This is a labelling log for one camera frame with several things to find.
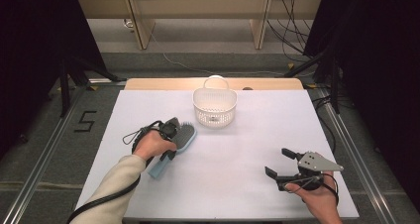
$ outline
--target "sleeve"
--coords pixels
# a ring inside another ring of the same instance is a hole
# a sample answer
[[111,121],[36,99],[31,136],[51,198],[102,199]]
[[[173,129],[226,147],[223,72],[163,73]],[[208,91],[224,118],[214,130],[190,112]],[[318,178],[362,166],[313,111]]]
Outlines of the sleeve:
[[[140,173],[146,169],[146,161],[136,155],[122,157],[119,162],[112,167],[101,184],[95,190],[93,195],[86,201],[94,201],[98,198],[107,196],[118,192],[130,184],[132,184],[139,177]],[[117,199],[103,203],[93,207],[76,216],[71,224],[78,223],[121,223],[124,214],[127,211],[130,198],[134,190],[123,195]]]

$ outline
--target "brush handle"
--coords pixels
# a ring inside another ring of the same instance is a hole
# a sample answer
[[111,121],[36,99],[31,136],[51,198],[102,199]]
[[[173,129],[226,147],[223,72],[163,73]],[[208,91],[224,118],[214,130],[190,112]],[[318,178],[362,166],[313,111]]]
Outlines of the brush handle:
[[164,167],[170,162],[170,158],[166,156],[163,161],[159,160],[151,170],[149,170],[149,175],[153,178],[158,178],[161,171],[164,169]]

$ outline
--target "hand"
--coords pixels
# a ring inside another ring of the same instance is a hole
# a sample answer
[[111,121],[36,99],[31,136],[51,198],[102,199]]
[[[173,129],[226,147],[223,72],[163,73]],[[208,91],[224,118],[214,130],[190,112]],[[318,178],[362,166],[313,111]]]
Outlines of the hand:
[[167,150],[176,151],[176,144],[164,140],[158,131],[151,130],[142,137],[133,154],[147,161],[149,158],[161,155]]
[[[324,171],[324,173],[333,175],[331,171]],[[324,175],[324,183],[334,190],[336,189],[335,182],[330,176]],[[313,191],[307,191],[300,188],[296,183],[289,183],[285,187],[288,191],[299,195],[306,203],[306,206],[312,215],[314,215],[322,224],[343,223],[339,216],[339,212],[337,211],[336,197],[326,187],[320,186]]]

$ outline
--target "white tabletop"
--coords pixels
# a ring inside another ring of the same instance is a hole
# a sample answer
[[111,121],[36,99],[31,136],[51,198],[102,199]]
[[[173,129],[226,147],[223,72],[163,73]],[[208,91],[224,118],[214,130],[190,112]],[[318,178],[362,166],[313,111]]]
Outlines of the white tabletop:
[[[142,173],[126,217],[143,220],[253,221],[313,218],[302,200],[280,192],[265,175],[295,175],[296,161],[281,148],[296,153],[317,152],[334,161],[330,147],[305,90],[237,91],[234,121],[223,129],[198,123],[193,91],[121,91],[90,175],[77,206],[93,193],[106,172],[131,152],[122,138],[155,120],[177,117],[191,122],[197,136],[175,157],[158,179]],[[339,172],[338,206],[342,218],[359,217]]]

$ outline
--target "white basket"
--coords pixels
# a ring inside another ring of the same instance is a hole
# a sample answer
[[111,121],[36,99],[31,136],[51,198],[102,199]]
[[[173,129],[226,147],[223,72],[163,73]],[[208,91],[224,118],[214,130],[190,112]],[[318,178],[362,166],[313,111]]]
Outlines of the white basket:
[[[226,88],[206,87],[206,83],[210,79],[222,79],[226,83]],[[229,88],[229,83],[225,78],[212,75],[204,81],[202,88],[194,91],[192,100],[195,116],[206,127],[225,127],[235,117],[237,99],[237,93]]]

